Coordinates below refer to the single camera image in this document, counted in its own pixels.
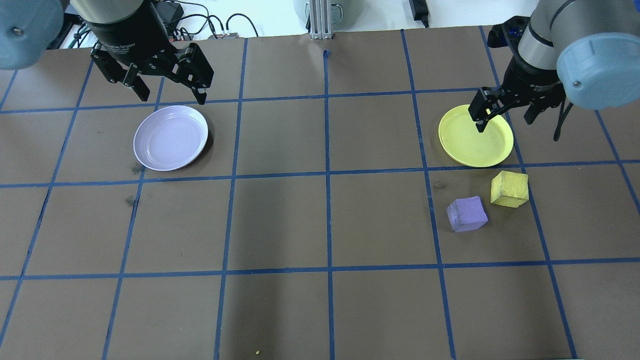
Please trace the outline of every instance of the blue tape line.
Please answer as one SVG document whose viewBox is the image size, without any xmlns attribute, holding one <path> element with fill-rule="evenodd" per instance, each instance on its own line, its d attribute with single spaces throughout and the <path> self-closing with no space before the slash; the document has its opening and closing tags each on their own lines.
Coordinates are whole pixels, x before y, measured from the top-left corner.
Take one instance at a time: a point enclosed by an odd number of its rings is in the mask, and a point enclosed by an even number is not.
<svg viewBox="0 0 640 360">
<path fill-rule="evenodd" d="M 564 161 L 560 163 L 531 163 L 524 164 L 524 167 L 579 167 L 579 166 L 591 166 L 591 165 L 612 165 L 616 164 L 613 160 L 603 161 Z"/>
<path fill-rule="evenodd" d="M 484 50 L 486 51 L 486 55 L 487 58 L 489 59 L 489 64 L 491 65 L 491 70 L 493 72 L 493 78 L 495 80 L 495 84 L 497 86 L 500 86 L 500 81 L 498 79 L 498 74 L 495 70 L 495 64 L 493 63 L 493 57 L 491 56 L 491 51 L 489 50 L 489 47 L 487 45 L 487 38 L 486 35 L 484 33 L 484 29 L 482 26 L 478 26 L 478 29 L 480 29 L 480 34 L 482 36 L 482 42 L 484 45 Z M 506 120 L 509 124 L 509 126 L 511 128 L 513 128 L 513 125 L 511 123 L 511 117 L 509 116 L 509 113 L 506 113 Z M 513 144 L 514 144 L 514 148 L 516 151 L 516 155 L 518 156 L 518 162 L 520 163 L 520 169 L 522 171 L 523 174 L 527 173 L 527 168 L 524 165 L 524 160 L 522 159 L 522 153 L 520 152 L 520 146 L 518 145 L 518 140 L 516 139 L 515 134 L 513 135 Z M 545 262 L 547 264 L 547 268 L 549 270 L 549 278 L 551 280 L 551 285 L 554 289 L 554 294 L 556 296 L 556 302 L 557 302 L 557 306 L 558 306 L 558 311 L 560 312 L 560 318 L 562 320 L 563 323 L 563 327 L 564 327 L 564 334 L 566 336 L 567 339 L 567 344 L 569 346 L 569 350 L 571 352 L 571 355 L 574 359 L 577 359 L 577 353 L 575 350 L 575 345 L 573 343 L 573 336 L 571 335 L 571 329 L 569 328 L 569 322 L 566 318 L 566 313 L 564 312 L 564 304 L 562 301 L 562 296 L 560 295 L 560 289 L 556 280 L 556 273 L 554 272 L 554 267 L 553 264 L 551 263 L 551 257 L 549 255 L 549 250 L 547 247 L 547 241 L 545 239 L 545 233 L 542 229 L 542 223 L 540 222 L 540 216 L 538 214 L 538 208 L 536 207 L 536 201 L 534 199 L 533 196 L 533 192 L 531 191 L 531 186 L 529 185 L 529 202 L 531 203 L 531 209 L 533 211 L 533 217 L 535 219 L 536 222 L 536 227 L 538 228 L 538 234 L 540 236 L 540 244 L 542 246 L 542 250 L 545 254 Z"/>
<path fill-rule="evenodd" d="M 640 263 L 640 258 L 594 258 L 594 259 L 559 259 L 549 261 L 553 265 L 592 265 L 592 264 L 623 264 Z M 544 266 L 546 260 L 533 261 L 496 261 L 487 263 L 443 263 L 438 264 L 397 264 L 397 265 L 348 265 L 332 266 L 332 272 L 358 272 L 358 271 L 394 271 L 394 270 L 433 270 L 440 267 L 452 268 L 500 268 L 521 266 Z M 141 277 L 192 277 L 222 275 L 259 275 L 259 274 L 297 274 L 328 272 L 327 266 L 292 267 L 292 268 L 261 268 L 246 270 L 199 270 L 186 272 L 134 272 L 112 274 L 55 274 L 55 275 L 25 275 L 23 280 L 64 280 L 64 279 L 117 279 L 117 278 L 141 278 Z M 15 281 L 19 276 L 0 276 L 0 281 Z"/>
<path fill-rule="evenodd" d="M 124 274 L 125 267 L 127 266 L 127 258 L 129 257 L 129 247 L 131 246 L 131 236 L 133 235 L 133 227 L 136 222 L 136 215 L 138 213 L 138 204 L 140 203 L 140 195 L 142 194 L 143 180 L 145 178 L 145 170 L 143 167 L 140 171 L 140 178 L 138 179 L 138 191 L 136 192 L 136 200 L 133 202 L 133 209 L 131 210 L 131 219 L 129 221 L 129 228 L 127 230 L 127 239 L 124 245 L 124 251 L 122 252 L 122 262 L 120 263 L 120 277 L 118 278 L 118 284 L 116 285 L 116 292 L 113 296 L 113 305 L 111 307 L 111 316 L 109 316 L 109 325 L 107 327 L 107 336 L 104 339 L 104 347 L 102 348 L 102 360 L 107 359 L 109 352 L 109 344 L 111 343 L 111 334 L 113 332 L 113 323 L 115 322 L 116 312 L 118 311 L 118 303 L 120 301 L 120 291 L 122 290 L 122 274 Z"/>
<path fill-rule="evenodd" d="M 49 185 L 50 185 L 49 183 L 2 184 L 2 185 L 0 185 L 0 189 L 10 189 L 10 188 L 46 188 Z"/>
<path fill-rule="evenodd" d="M 13 71 L 13 75 L 11 76 L 11 80 L 9 80 L 9 84 L 6 87 L 6 90 L 4 91 L 4 95 L 2 96 L 2 101 L 0 101 L 0 110 L 2 110 L 2 107 L 4 106 L 4 103 L 6 102 L 6 98 L 9 97 L 9 91 L 11 90 L 11 87 L 13 86 L 13 82 L 15 81 L 15 77 L 18 75 L 18 70 Z"/>
<path fill-rule="evenodd" d="M 248 175 L 236 175 L 236 179 L 265 179 L 269 177 L 296 177 L 296 176 L 324 176 L 324 171 L 310 171 L 310 172 L 282 172 L 279 174 L 248 174 Z"/>
<path fill-rule="evenodd" d="M 65 183 L 54 183 L 54 187 L 59 186 L 109 186 L 109 185 L 131 185 L 137 184 L 139 180 L 122 180 L 122 181 L 81 181 L 81 182 L 65 182 Z"/>
<path fill-rule="evenodd" d="M 434 92 L 465 92 L 465 91 L 473 91 L 476 92 L 477 88 L 450 88 L 450 89 L 431 89 L 431 90 L 416 90 L 416 94 L 430 94 Z"/>
<path fill-rule="evenodd" d="M 281 100 L 305 100 L 305 99 L 324 99 L 324 95 L 301 95 L 301 96 L 279 96 L 279 97 L 250 97 L 243 99 L 244 102 L 254 101 L 281 101 Z"/>
<path fill-rule="evenodd" d="M 49 203 L 49 199 L 51 198 L 51 191 L 53 190 L 53 184 L 56 181 L 56 176 L 58 176 L 58 171 L 60 170 L 60 164 L 62 163 L 62 157 L 65 155 L 65 150 L 67 149 L 67 144 L 69 141 L 69 137 L 71 136 L 71 130 L 73 129 L 74 123 L 76 122 L 76 115 L 78 113 L 78 107 L 80 106 L 80 101 L 82 100 L 82 96 L 84 95 L 84 91 L 86 90 L 86 84 L 89 81 L 89 75 L 91 75 L 91 69 L 93 67 L 93 61 L 89 63 L 89 68 L 86 71 L 86 75 L 84 77 L 84 82 L 82 85 L 82 89 L 80 89 L 80 95 L 78 96 L 78 100 L 76 102 L 76 108 L 74 110 L 73 115 L 71 116 L 71 121 L 69 121 L 69 126 L 67 128 L 67 133 L 65 135 L 65 139 L 62 143 L 62 148 L 60 149 L 60 154 L 58 155 L 58 160 L 56 162 L 56 167 L 53 170 L 53 175 L 51 176 L 51 182 L 49 183 L 49 187 L 47 189 L 47 195 L 44 198 L 44 202 L 42 204 L 42 208 L 40 210 L 40 215 L 38 216 L 38 221 L 36 222 L 35 229 L 33 230 L 33 235 L 31 237 L 31 242 L 29 243 L 29 249 L 27 250 L 27 256 L 24 259 L 24 263 L 22 264 L 22 270 L 20 271 L 20 278 L 18 283 L 15 286 L 15 291 L 13 292 L 13 298 L 11 300 L 11 304 L 9 305 L 9 310 L 7 311 L 6 318 L 4 319 L 4 325 L 2 331 L 0 332 L 0 347 L 4 342 L 4 337 L 6 336 L 6 331 L 9 326 L 9 322 L 11 320 L 11 315 L 13 314 L 13 309 L 15 307 L 15 302 L 18 299 L 18 294 L 20 293 L 20 288 L 22 287 L 22 278 L 26 275 L 27 267 L 29 266 L 29 261 L 31 261 L 31 255 L 33 253 L 33 248 L 36 244 L 36 239 L 38 238 L 38 233 L 40 232 L 40 226 L 42 225 L 42 219 L 44 217 L 45 210 L 47 209 L 47 205 Z"/>
<path fill-rule="evenodd" d="M 457 269 L 457 268 L 502 268 L 511 266 L 540 266 L 546 265 L 544 260 L 539 261 L 496 261 L 490 263 L 451 263 L 443 264 L 444 268 Z"/>
<path fill-rule="evenodd" d="M 220 104 L 223 102 L 238 102 L 238 99 L 215 99 L 215 100 L 207 100 L 205 104 Z M 197 104 L 196 101 L 190 102 L 190 104 Z"/>
<path fill-rule="evenodd" d="M 334 170 L 331 175 L 356 175 L 356 174 L 383 174 L 388 172 L 418 172 L 424 171 L 421 167 L 410 168 L 373 168 L 363 170 Z"/>
<path fill-rule="evenodd" d="M 327 94 L 327 97 L 360 97 L 360 96 L 381 96 L 381 95 L 408 95 L 411 92 L 405 91 L 382 91 L 382 92 L 359 92 L 353 94 Z"/>
<path fill-rule="evenodd" d="M 640 258 L 600 258 L 552 260 L 554 265 L 640 263 Z"/>
<path fill-rule="evenodd" d="M 125 279 L 144 277 L 193 277 L 222 275 L 222 270 L 180 271 L 180 272 L 130 272 L 122 274 Z"/>
<path fill-rule="evenodd" d="M 622 160 L 623 164 L 636 164 L 640 163 L 640 160 Z M 618 162 L 615 160 L 605 161 L 565 161 L 561 163 L 529 163 L 523 164 L 525 168 L 535 167 L 569 167 L 569 166 L 593 166 L 593 165 L 615 165 Z M 520 164 L 500 164 L 487 168 L 521 168 Z M 451 170 L 474 170 L 477 168 L 467 166 L 446 166 L 446 167 L 428 167 L 428 171 L 451 171 Z M 331 175 L 357 175 L 357 174 L 380 174 L 389 172 L 420 172 L 424 171 L 422 167 L 414 168 L 370 168 L 360 170 L 332 170 Z M 324 171 L 311 171 L 311 172 L 282 172 L 276 174 L 245 174 L 236 175 L 236 179 L 264 179 L 270 177 L 298 177 L 298 176 L 325 176 Z M 222 176 L 194 176 L 194 177 L 158 177 L 158 178 L 145 178 L 143 182 L 146 183 L 165 183 L 175 181 L 212 181 L 212 180 L 229 180 L 231 175 Z M 138 180 L 120 180 L 120 181 L 78 181 L 78 182 L 60 182 L 54 183 L 54 187 L 58 186 L 109 186 L 109 185 L 128 185 L 137 184 Z M 44 188 L 48 187 L 49 183 L 26 183 L 26 184 L 0 184 L 2 188 Z"/>
<path fill-rule="evenodd" d="M 404 57 L 406 58 L 406 67 L 409 73 L 409 82 L 411 83 L 411 92 L 413 100 L 413 115 L 415 117 L 415 127 L 417 129 L 418 143 L 420 145 L 420 156 L 422 158 L 422 166 L 424 167 L 424 183 L 427 191 L 427 200 L 429 203 L 429 215 L 431 217 L 431 232 L 433 233 L 433 245 L 436 252 L 436 260 L 438 263 L 438 278 L 440 280 L 440 291 L 442 293 L 442 307 L 444 311 L 444 320 L 447 326 L 447 335 L 449 337 L 449 352 L 451 358 L 456 360 L 456 347 L 453 340 L 453 329 L 451 326 L 451 314 L 449 311 L 449 298 L 447 297 L 447 285 L 444 278 L 444 269 L 442 267 L 442 256 L 440 253 L 440 242 L 438 239 L 438 228 L 436 225 L 436 216 L 433 210 L 433 198 L 431 197 L 431 181 L 429 180 L 429 171 L 427 165 L 427 157 L 424 153 L 424 141 L 422 137 L 422 127 L 420 124 L 420 113 L 418 111 L 418 100 L 416 98 L 415 82 L 413 79 L 413 69 L 411 67 L 411 58 L 409 57 L 409 48 L 406 44 L 404 30 L 400 30 L 402 36 L 402 44 L 404 47 Z"/>
<path fill-rule="evenodd" d="M 444 88 L 444 89 L 424 89 L 415 91 L 388 91 L 388 92 L 357 92 L 357 93 L 345 93 L 345 94 L 328 94 L 329 98 L 332 97 L 362 97 L 362 96 L 384 96 L 384 95 L 408 95 L 408 94 L 426 94 L 426 93 L 443 93 L 443 92 L 470 92 L 476 91 L 476 88 Z M 280 96 L 280 97 L 251 97 L 243 99 L 243 102 L 255 102 L 255 101 L 281 101 L 281 100 L 301 100 L 301 99 L 324 99 L 325 95 L 297 95 L 297 96 Z M 216 99 L 207 100 L 206 104 L 217 104 L 224 102 L 239 102 L 239 99 Z M 160 106 L 171 105 L 195 105 L 196 101 L 169 101 L 159 102 Z M 121 104 L 121 105 L 102 105 L 102 106 L 81 106 L 79 110 L 104 110 L 114 108 L 143 108 L 155 106 L 153 103 L 143 104 Z M 46 109 L 32 109 L 32 110 L 6 110 L 0 111 L 0 114 L 13 114 L 13 113 L 42 113 L 53 111 L 73 111 L 76 108 L 46 108 Z"/>
<path fill-rule="evenodd" d="M 625 169 L 624 165 L 622 164 L 622 161 L 620 160 L 620 155 L 618 154 L 618 150 L 616 149 L 616 146 L 613 144 L 611 135 L 607 130 L 607 126 L 604 124 L 604 120 L 602 120 L 602 116 L 600 115 L 600 112 L 596 110 L 595 113 L 596 113 L 596 117 L 598 118 L 598 122 L 600 123 L 600 127 L 602 127 L 602 131 L 604 132 L 604 135 L 607 137 L 607 141 L 609 142 L 609 146 L 611 147 L 613 156 L 616 158 L 616 163 L 620 167 L 620 171 L 622 172 L 622 177 L 624 177 L 625 182 L 627 183 L 627 188 L 629 189 L 631 198 L 633 199 L 634 204 L 636 204 L 636 211 L 640 214 L 640 201 L 638 201 L 638 196 L 634 191 L 633 185 L 631 185 L 631 180 L 629 180 L 629 176 L 627 175 L 627 170 Z"/>
<path fill-rule="evenodd" d="M 158 177 L 144 179 L 144 183 L 171 183 L 175 181 L 209 181 L 209 180 L 229 180 L 231 176 L 195 176 L 195 177 Z"/>
<path fill-rule="evenodd" d="M 353 265 L 353 266 L 334 266 L 334 272 L 350 272 L 350 271 L 385 271 L 385 270 L 425 270 L 440 268 L 438 264 L 407 264 L 407 265 Z"/>
<path fill-rule="evenodd" d="M 323 51 L 324 72 L 324 168 L 326 170 L 326 266 L 329 310 L 329 358 L 335 360 L 335 331 L 333 326 L 333 245 L 331 232 L 331 143 L 329 134 L 329 50 Z"/>
<path fill-rule="evenodd" d="M 25 113 L 54 113 L 57 111 L 74 111 L 75 108 L 33 109 L 33 110 L 3 110 L 0 114 L 25 114 Z"/>
<path fill-rule="evenodd" d="M 267 268 L 248 270 L 227 270 L 227 275 L 259 275 L 259 274 L 297 274 L 301 272 L 327 272 L 326 266 L 316 266 L 310 268 Z"/>
<path fill-rule="evenodd" d="M 56 274 L 25 275 L 23 280 L 117 279 L 120 274 Z"/>
<path fill-rule="evenodd" d="M 492 167 L 487 168 L 520 168 L 519 164 L 498 164 Z M 467 167 L 467 166 L 457 166 L 457 167 L 428 167 L 428 171 L 450 171 L 450 170 L 473 170 L 477 168 Z"/>
<path fill-rule="evenodd" d="M 123 109 L 123 108 L 151 108 L 153 106 L 156 106 L 155 102 L 144 102 L 142 104 L 82 106 L 82 107 L 80 107 L 80 110 L 108 110 L 108 109 Z"/>
<path fill-rule="evenodd" d="M 246 50 L 248 39 L 244 40 L 242 54 L 242 70 L 240 72 L 240 90 L 238 91 L 238 109 L 236 118 L 236 143 L 234 145 L 234 164 L 231 173 L 231 186 L 229 188 L 229 207 L 227 210 L 227 232 L 225 234 L 225 251 L 222 259 L 222 276 L 220 277 L 220 296 L 218 298 L 218 319 L 216 325 L 216 335 L 214 340 L 213 358 L 217 360 L 220 356 L 220 336 L 222 332 L 222 316 L 225 305 L 225 288 L 227 286 L 227 267 L 229 262 L 229 243 L 231 237 L 231 218 L 234 210 L 234 195 L 236 191 L 236 174 L 238 165 L 238 148 L 240 145 L 240 123 L 242 119 L 242 103 L 244 95 L 244 74 L 246 71 Z"/>
</svg>

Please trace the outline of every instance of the metal post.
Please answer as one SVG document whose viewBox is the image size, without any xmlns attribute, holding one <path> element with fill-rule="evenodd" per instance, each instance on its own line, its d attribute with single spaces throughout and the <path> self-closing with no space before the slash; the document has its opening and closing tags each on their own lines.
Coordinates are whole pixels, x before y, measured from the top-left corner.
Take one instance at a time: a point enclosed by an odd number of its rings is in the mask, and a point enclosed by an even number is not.
<svg viewBox="0 0 640 360">
<path fill-rule="evenodd" d="M 331 39 L 331 0 L 309 0 L 309 22 L 312 39 Z"/>
</svg>

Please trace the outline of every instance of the black cable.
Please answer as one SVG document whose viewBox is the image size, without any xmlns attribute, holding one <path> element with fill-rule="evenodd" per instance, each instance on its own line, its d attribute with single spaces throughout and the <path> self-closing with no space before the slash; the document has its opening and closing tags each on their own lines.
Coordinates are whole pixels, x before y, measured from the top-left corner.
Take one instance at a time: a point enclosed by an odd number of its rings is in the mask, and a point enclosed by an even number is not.
<svg viewBox="0 0 640 360">
<path fill-rule="evenodd" d="M 201 13 L 193 13 L 191 15 L 187 15 L 185 17 L 181 17 L 181 18 L 179 18 L 177 20 L 173 20 L 173 21 L 167 22 L 164 25 L 167 26 L 167 25 L 173 24 L 175 22 L 179 22 L 181 20 L 188 19 L 190 17 L 203 17 L 203 18 L 207 19 L 207 21 L 204 24 L 202 24 L 202 27 L 200 27 L 200 29 L 198 31 L 196 31 L 195 33 L 189 33 L 190 35 L 197 35 L 197 34 L 201 33 L 202 30 L 204 30 L 204 27 L 206 25 L 209 25 L 209 28 L 212 30 L 211 33 L 213 34 L 213 37 L 214 38 L 218 38 L 216 36 L 216 29 L 214 28 L 213 23 L 211 22 L 211 19 L 209 17 L 207 17 L 206 15 L 202 15 Z"/>
<path fill-rule="evenodd" d="M 199 34 L 199 33 L 204 29 L 204 26 L 208 24 L 208 25 L 209 25 L 209 29 L 211 30 L 211 34 L 213 35 L 213 37 L 214 37 L 214 38 L 218 38 L 218 37 L 216 36 L 216 29 L 214 28 L 213 23 L 211 22 L 211 17 L 215 17 L 215 18 L 218 20 L 218 22 L 220 22 L 220 29 L 221 29 L 221 30 L 224 30 L 224 29 L 225 29 L 225 28 L 222 26 L 222 21 L 220 21 L 220 19 L 219 19 L 217 16 L 215 16 L 215 15 L 210 15 L 210 14 L 209 14 L 209 8 L 208 8 L 208 7 L 206 7 L 206 6 L 204 6 L 203 4 L 198 4 L 198 3 L 189 3 L 189 2 L 187 2 L 187 1 L 179 1 L 179 0 L 162 0 L 162 1 L 164 1 L 164 2 L 166 2 L 166 3 L 179 3 L 179 4 L 197 5 L 197 6 L 200 6 L 200 7 L 204 8 L 204 10 L 207 12 L 207 16 L 206 16 L 207 22 L 206 22 L 206 23 L 205 23 L 205 24 L 200 28 L 200 30 L 198 30 L 198 32 L 197 32 L 197 33 L 193 33 L 192 35 L 194 35 L 194 34 Z"/>
<path fill-rule="evenodd" d="M 213 23 L 211 22 L 211 20 L 209 20 L 208 18 L 207 18 L 207 22 L 205 22 L 204 24 L 202 24 L 202 26 L 200 26 L 200 29 L 199 29 L 198 31 L 196 31 L 196 32 L 194 32 L 194 33 L 190 33 L 189 31 L 187 31 L 187 29 L 185 29 L 185 28 L 180 28 L 180 33 L 185 33 L 185 34 L 187 34 L 187 35 L 189 35 L 189 36 L 191 36 L 191 35 L 197 35 L 197 34 L 201 33 L 201 32 L 202 32 L 202 30 L 204 30 L 204 28 L 205 28 L 205 26 L 206 26 L 206 25 L 209 25 L 209 28 L 210 28 L 210 29 L 213 29 L 213 31 L 211 32 L 211 33 L 213 34 L 213 37 L 214 37 L 214 38 L 218 38 L 218 37 L 216 36 L 216 29 L 214 28 Z"/>
<path fill-rule="evenodd" d="M 185 28 L 180 28 L 180 37 L 182 37 L 182 40 L 185 41 L 185 35 L 189 38 L 189 41 L 191 41 L 191 33 L 187 31 L 187 29 Z"/>
<path fill-rule="evenodd" d="M 564 120 L 566 119 L 567 115 L 569 115 L 569 111 L 571 111 L 571 108 L 573 107 L 573 103 L 570 101 L 569 105 L 567 105 L 565 109 L 564 108 L 565 100 L 566 98 L 562 100 L 562 104 L 560 105 L 560 116 L 558 116 L 558 125 L 556 126 L 556 131 L 554 133 L 555 142 L 560 139 L 560 130 L 562 128 L 562 125 L 564 124 Z"/>
<path fill-rule="evenodd" d="M 224 25 L 222 24 L 222 20 L 220 20 L 220 18 L 219 18 L 219 17 L 217 17 L 217 16 L 215 16 L 215 15 L 209 15 L 209 18 L 212 18 L 212 17 L 216 18 L 216 20 L 220 23 L 220 29 L 221 29 L 222 31 L 224 31 L 224 30 L 225 30 L 225 27 L 224 27 Z"/>
<path fill-rule="evenodd" d="M 91 32 L 91 30 L 86 30 L 86 31 L 81 33 L 81 35 L 83 37 L 80 40 L 78 40 L 78 49 L 80 48 L 80 45 L 83 43 L 83 41 L 86 39 L 86 37 L 89 36 L 90 32 Z"/>
<path fill-rule="evenodd" d="M 253 25 L 253 21 L 251 21 L 251 19 L 249 19 L 249 16 L 243 14 L 243 13 L 235 13 L 233 15 L 231 15 L 228 19 L 227 19 L 227 31 L 229 30 L 229 20 L 231 20 L 231 18 L 233 18 L 234 16 L 242 16 L 245 19 L 249 20 L 249 23 L 251 24 L 251 27 L 253 28 L 253 31 L 255 32 L 255 37 L 260 37 L 260 35 L 258 35 L 258 31 L 255 29 L 255 25 Z"/>
</svg>

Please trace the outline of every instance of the cable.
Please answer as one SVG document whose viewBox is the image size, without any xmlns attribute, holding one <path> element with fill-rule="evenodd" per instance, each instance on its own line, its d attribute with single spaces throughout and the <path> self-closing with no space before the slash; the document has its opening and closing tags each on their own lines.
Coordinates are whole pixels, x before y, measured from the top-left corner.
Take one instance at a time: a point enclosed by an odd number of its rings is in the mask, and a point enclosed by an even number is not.
<svg viewBox="0 0 640 360">
<path fill-rule="evenodd" d="M 227 31 L 229 30 L 229 20 L 231 20 L 231 18 L 233 18 L 234 16 L 242 16 L 245 19 L 249 20 L 249 23 L 251 24 L 251 27 L 253 28 L 253 31 L 255 32 L 255 37 L 260 37 L 260 35 L 258 35 L 258 31 L 255 29 L 255 25 L 253 25 L 253 21 L 251 21 L 251 19 L 249 19 L 249 16 L 243 14 L 243 13 L 235 13 L 233 15 L 231 15 L 228 19 L 227 19 Z"/>
<path fill-rule="evenodd" d="M 80 40 L 80 37 L 83 35 L 83 34 L 80 33 L 82 31 L 86 31 L 86 24 L 85 23 L 80 24 L 80 26 L 78 27 L 78 30 L 74 34 L 74 39 L 71 41 L 71 44 L 69 44 L 69 46 L 67 46 L 67 49 L 73 49 L 74 46 L 76 46 L 78 40 Z"/>
<path fill-rule="evenodd" d="M 204 10 L 207 12 L 207 16 L 206 16 L 207 22 L 202 26 L 202 28 L 200 28 L 200 30 L 198 30 L 198 32 L 197 32 L 196 34 L 200 33 L 200 32 L 202 31 L 202 29 L 204 29 L 204 26 L 208 24 L 208 25 L 209 25 L 209 29 L 211 30 L 211 33 L 213 34 L 213 36 L 214 36 L 215 38 L 218 38 L 218 37 L 216 36 L 216 30 L 215 30 L 215 29 L 214 29 L 214 27 L 213 27 L 213 23 L 212 23 L 212 22 L 211 22 L 211 20 L 210 20 L 210 18 L 211 18 L 212 16 L 213 16 L 213 17 L 215 17 L 216 19 L 218 19 L 218 17 L 217 17 L 217 16 L 215 16 L 215 15 L 210 15 L 210 14 L 209 14 L 209 8 L 208 8 L 208 7 L 204 6 L 203 4 L 198 4 L 198 3 L 189 3 L 189 2 L 187 2 L 187 1 L 179 1 L 179 0 L 162 0 L 162 1 L 164 1 L 164 2 L 166 2 L 166 3 L 179 3 L 179 4 L 197 5 L 197 6 L 200 6 L 200 7 L 204 8 Z M 221 30 L 224 30 L 224 29 L 225 29 L 225 28 L 222 26 L 222 21 L 220 21 L 220 29 L 221 29 Z"/>
<path fill-rule="evenodd" d="M 564 108 L 564 102 L 565 102 L 566 98 L 564 98 L 562 100 L 562 105 L 560 105 L 560 116 L 558 116 L 558 125 L 556 126 L 556 131 L 554 133 L 554 141 L 558 141 L 558 139 L 560 139 L 560 130 L 562 128 L 562 125 L 564 124 L 564 120 L 566 119 L 567 115 L 569 115 L 569 111 L 571 111 L 571 108 L 573 107 L 573 103 L 570 101 L 569 105 L 567 105 L 566 109 Z"/>
<path fill-rule="evenodd" d="M 215 15 L 209 15 L 209 18 L 210 18 L 210 19 L 211 19 L 212 17 L 216 18 L 216 20 L 220 23 L 220 29 L 221 29 L 222 31 L 224 31 L 224 30 L 225 30 L 225 27 L 222 25 L 222 20 L 220 20 L 220 18 L 219 18 L 219 17 L 217 17 L 217 16 L 215 16 Z"/>
<path fill-rule="evenodd" d="M 78 41 L 78 49 L 80 48 L 80 45 L 82 45 L 83 41 L 86 39 L 87 36 L 89 36 L 89 33 L 91 32 L 91 30 L 86 30 L 83 33 L 81 33 L 81 35 L 83 35 L 82 39 L 80 39 Z"/>
<path fill-rule="evenodd" d="M 191 15 L 187 15 L 187 16 L 181 17 L 181 18 L 179 18 L 177 20 L 173 20 L 173 21 L 167 22 L 164 25 L 167 26 L 167 25 L 170 25 L 170 24 L 173 24 L 173 23 L 176 23 L 176 22 L 180 22 L 180 21 L 182 21 L 184 19 L 188 19 L 190 17 L 203 17 L 203 18 L 207 19 L 207 21 L 204 24 L 202 24 L 202 27 L 198 31 L 196 31 L 195 33 L 189 33 L 190 35 L 197 35 L 197 34 L 201 33 L 202 30 L 204 30 L 204 27 L 206 25 L 209 25 L 209 28 L 212 30 L 211 33 L 213 34 L 213 36 L 215 38 L 218 38 L 216 36 L 216 29 L 214 28 L 213 23 L 211 22 L 211 19 L 206 15 L 202 15 L 201 13 L 194 13 L 194 14 L 191 14 Z"/>
</svg>

